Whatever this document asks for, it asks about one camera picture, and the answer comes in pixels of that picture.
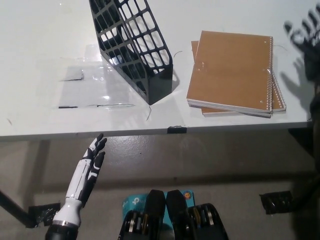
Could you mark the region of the white and black left hand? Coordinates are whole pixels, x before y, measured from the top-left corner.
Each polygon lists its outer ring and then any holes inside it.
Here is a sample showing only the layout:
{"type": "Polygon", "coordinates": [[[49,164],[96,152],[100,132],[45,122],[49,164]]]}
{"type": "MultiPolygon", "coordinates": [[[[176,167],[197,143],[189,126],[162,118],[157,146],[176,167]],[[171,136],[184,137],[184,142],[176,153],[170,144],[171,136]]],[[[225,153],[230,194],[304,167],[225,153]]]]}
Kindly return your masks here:
{"type": "Polygon", "coordinates": [[[107,138],[101,133],[86,149],[82,159],[78,162],[69,183],[65,203],[53,218],[54,225],[75,226],[81,225],[80,211],[91,195],[100,173],[105,152],[107,138]]]}

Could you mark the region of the black and white right hand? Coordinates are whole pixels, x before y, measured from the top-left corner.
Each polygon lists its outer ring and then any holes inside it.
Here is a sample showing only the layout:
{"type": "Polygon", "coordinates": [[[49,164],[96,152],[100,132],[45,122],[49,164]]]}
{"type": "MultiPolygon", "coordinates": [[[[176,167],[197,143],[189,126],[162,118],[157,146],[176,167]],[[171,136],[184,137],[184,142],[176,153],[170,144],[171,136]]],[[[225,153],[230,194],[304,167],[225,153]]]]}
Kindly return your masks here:
{"type": "Polygon", "coordinates": [[[294,28],[292,22],[285,21],[284,31],[291,44],[303,55],[305,76],[308,81],[320,82],[320,4],[310,9],[301,27],[294,28]]]}

